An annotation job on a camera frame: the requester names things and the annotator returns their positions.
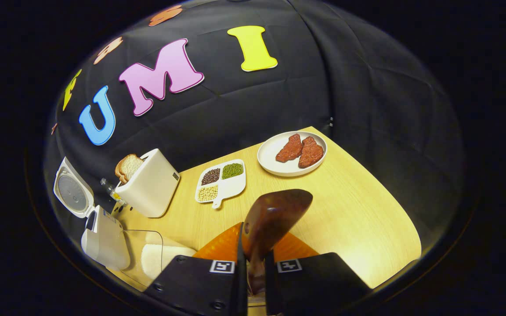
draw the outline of yellow letter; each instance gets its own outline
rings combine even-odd
[[[74,89],[74,86],[76,85],[76,78],[77,78],[77,76],[79,76],[81,71],[82,71],[82,69],[79,69],[76,76],[74,76],[74,78],[72,79],[72,82],[70,82],[70,84],[68,84],[68,86],[66,87],[66,93],[64,94],[64,108],[62,109],[62,111],[66,110],[66,105],[68,105],[68,102],[70,102],[70,98],[72,97],[72,90]]]
[[[269,55],[267,46],[263,42],[263,36],[261,36],[262,32],[265,32],[265,28],[253,25],[228,30],[228,34],[237,37],[239,41],[245,60],[241,64],[241,69],[246,72],[275,68],[278,64],[277,60]]]

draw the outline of white divided tray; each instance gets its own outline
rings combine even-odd
[[[224,172],[224,167],[230,164],[241,164],[243,167],[243,173],[239,176],[233,176],[231,178],[222,179],[222,175]],[[220,168],[220,177],[216,182],[212,182],[209,184],[202,185],[202,178],[204,175],[209,172],[210,170]],[[199,200],[199,190],[203,187],[213,187],[218,186],[217,188],[217,196],[213,200],[205,200],[201,201]],[[216,166],[210,167],[206,170],[204,170],[199,177],[199,182],[196,185],[196,191],[195,191],[195,200],[199,203],[212,203],[212,208],[219,208],[221,206],[221,200],[225,198],[231,198],[232,196],[236,196],[240,194],[243,189],[245,189],[245,163],[243,163],[243,160],[241,159],[234,159],[229,162],[223,162],[221,164],[218,164]]]

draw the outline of glass bottle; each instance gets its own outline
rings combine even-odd
[[[112,184],[109,184],[109,182],[107,181],[107,179],[105,179],[105,178],[101,179],[101,186],[105,187],[105,190],[107,190],[108,195],[110,195],[111,198],[113,198],[116,202],[119,202],[122,206],[125,206],[127,204],[127,202],[125,200],[123,200],[120,197],[120,195],[118,195],[114,191],[114,187],[112,186]]]

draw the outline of black fabric backdrop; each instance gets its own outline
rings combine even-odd
[[[99,180],[114,182],[114,168],[128,153],[159,148],[183,171],[275,134],[314,126],[400,202],[425,252],[434,245],[462,194],[464,154],[448,97],[413,54],[361,18],[323,2],[190,1],[182,8],[157,26],[149,27],[148,17],[111,34],[105,44],[117,36],[122,44],[96,65],[101,48],[94,48],[72,72],[71,78],[82,69],[64,111],[63,94],[56,100],[48,130],[55,122],[58,128],[47,139],[44,172],[48,196],[72,242],[79,245],[84,219],[70,214],[52,193],[64,156],[93,188],[96,204],[111,206]],[[243,25],[265,28],[276,68],[241,70],[241,48],[227,30]],[[134,116],[119,75],[135,62],[154,68],[157,52],[179,38],[188,39],[189,59],[205,79],[181,93],[167,91],[162,101],[147,94],[153,108]],[[116,128],[105,144],[95,146],[78,120],[92,104],[91,116],[97,128],[103,126],[92,100],[105,85]]]

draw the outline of white plate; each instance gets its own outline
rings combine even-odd
[[[323,147],[323,157],[318,162],[307,168],[298,167],[300,157],[287,162],[278,162],[276,160],[277,154],[287,144],[289,137],[293,134],[299,134],[300,141],[305,140],[308,136],[312,136],[315,142],[319,146]],[[257,160],[265,170],[277,176],[301,176],[317,168],[325,159],[326,154],[327,143],[320,136],[310,132],[285,132],[273,136],[264,142],[257,152]]]
[[[221,176],[223,174],[224,167],[226,165],[230,164],[241,164],[243,167],[243,173],[239,176],[233,176],[231,178],[222,179]],[[220,168],[220,177],[216,182],[212,182],[209,184],[202,185],[202,178],[203,176],[209,172],[210,170]],[[199,190],[203,187],[213,187],[218,186],[218,192],[216,198],[213,200],[206,200],[206,201],[200,201],[199,200]],[[196,184],[196,191],[195,191],[195,200],[198,203],[207,203],[212,202],[212,208],[219,208],[221,206],[221,200],[225,198],[231,198],[232,196],[236,196],[241,193],[245,189],[245,163],[241,159],[234,159],[229,162],[223,162],[221,164],[218,164],[216,166],[210,167],[206,170],[204,170],[200,176],[199,176],[199,182]]]

